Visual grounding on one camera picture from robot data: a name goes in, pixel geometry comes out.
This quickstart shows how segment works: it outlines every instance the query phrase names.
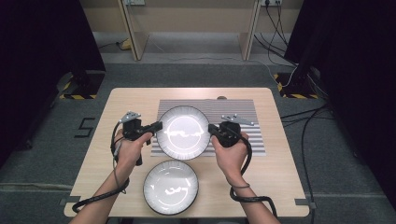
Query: white bowl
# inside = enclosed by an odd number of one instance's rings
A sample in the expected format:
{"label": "white bowl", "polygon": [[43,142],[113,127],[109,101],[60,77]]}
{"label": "white bowl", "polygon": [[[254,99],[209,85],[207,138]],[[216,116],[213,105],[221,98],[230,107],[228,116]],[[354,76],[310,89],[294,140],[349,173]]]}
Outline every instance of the white bowl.
{"label": "white bowl", "polygon": [[163,129],[156,133],[158,145],[166,155],[177,160],[191,160],[207,148],[209,121],[197,108],[176,106],[161,117]]}
{"label": "white bowl", "polygon": [[194,202],[198,178],[188,164],[164,161],[148,173],[143,193],[152,210],[162,215],[176,215]]}

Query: finger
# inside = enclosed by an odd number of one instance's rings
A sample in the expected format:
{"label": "finger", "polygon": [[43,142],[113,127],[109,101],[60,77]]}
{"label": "finger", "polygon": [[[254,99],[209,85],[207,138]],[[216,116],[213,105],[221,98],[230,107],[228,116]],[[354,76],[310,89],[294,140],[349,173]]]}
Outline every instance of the finger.
{"label": "finger", "polygon": [[246,140],[248,140],[248,134],[247,134],[247,133],[241,132],[241,135],[242,135],[242,137],[244,137]]}
{"label": "finger", "polygon": [[122,137],[123,133],[122,133],[122,129],[119,129],[116,133],[116,137]]}
{"label": "finger", "polygon": [[139,146],[143,146],[152,137],[152,133],[144,133],[138,139],[134,140]]}
{"label": "finger", "polygon": [[217,148],[222,147],[221,143],[219,142],[219,139],[215,135],[212,135],[211,141],[212,141],[213,147],[215,148],[215,151]]}

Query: person's right hand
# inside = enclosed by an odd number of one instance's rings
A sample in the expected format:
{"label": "person's right hand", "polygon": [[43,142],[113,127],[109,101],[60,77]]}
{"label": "person's right hand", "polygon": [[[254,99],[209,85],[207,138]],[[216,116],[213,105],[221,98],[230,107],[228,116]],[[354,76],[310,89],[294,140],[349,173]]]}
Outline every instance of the person's right hand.
{"label": "person's right hand", "polygon": [[[246,133],[241,134],[248,140],[248,135]],[[212,136],[211,141],[215,148],[218,166],[226,176],[229,184],[232,186],[244,186],[246,182],[242,178],[241,167],[248,154],[244,142],[239,140],[239,142],[232,147],[223,147],[215,135]]]}
{"label": "person's right hand", "polygon": [[[116,142],[118,139],[122,138],[122,129],[117,132],[115,137]],[[129,169],[133,169],[136,161],[139,159],[140,154],[142,152],[143,145],[152,137],[152,133],[144,133],[138,139],[134,141],[130,141],[127,139],[121,140],[122,142],[118,142],[121,144],[120,152],[119,152],[119,161],[117,163],[118,166],[128,167]]]}

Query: gray and white striped mat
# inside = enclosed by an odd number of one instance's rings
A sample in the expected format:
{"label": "gray and white striped mat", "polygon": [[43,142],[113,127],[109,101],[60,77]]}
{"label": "gray and white striped mat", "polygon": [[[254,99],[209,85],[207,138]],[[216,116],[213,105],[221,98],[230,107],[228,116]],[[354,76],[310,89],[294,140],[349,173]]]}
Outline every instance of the gray and white striped mat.
{"label": "gray and white striped mat", "polygon": [[[248,141],[252,146],[253,156],[265,156],[262,132],[253,100],[161,100],[157,120],[160,120],[161,116],[169,109],[180,105],[189,105],[199,109],[205,114],[209,123],[216,125],[225,121],[221,118],[222,115],[237,114],[240,118],[253,121],[254,126],[241,124],[241,130],[249,136]],[[152,139],[151,156],[166,156],[158,145],[155,136]],[[201,156],[215,156],[215,149],[211,143],[209,143]]]}

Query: wooden table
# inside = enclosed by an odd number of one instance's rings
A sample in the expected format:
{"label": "wooden table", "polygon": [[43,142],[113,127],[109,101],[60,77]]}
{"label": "wooden table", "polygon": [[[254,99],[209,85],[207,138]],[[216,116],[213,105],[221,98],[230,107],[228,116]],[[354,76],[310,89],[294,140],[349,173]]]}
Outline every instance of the wooden table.
{"label": "wooden table", "polygon": [[[244,174],[258,195],[274,200],[280,217],[305,217],[307,206],[296,205],[295,199],[305,199],[300,178],[291,156],[273,95],[266,88],[125,88],[114,89],[81,165],[71,196],[81,200],[91,197],[112,171],[110,138],[117,121],[132,110],[142,115],[142,125],[156,121],[161,99],[252,99],[261,126],[266,156],[253,157]],[[165,217],[152,211],[143,196],[143,184],[149,171],[169,157],[150,157],[151,146],[144,146],[143,165],[135,167],[126,194],[120,194],[111,217]],[[185,212],[171,217],[245,217],[239,203],[229,196],[230,186],[216,164],[215,157],[198,157],[185,161],[198,175],[199,192],[195,202]],[[73,203],[67,203],[64,213],[72,217]]]}

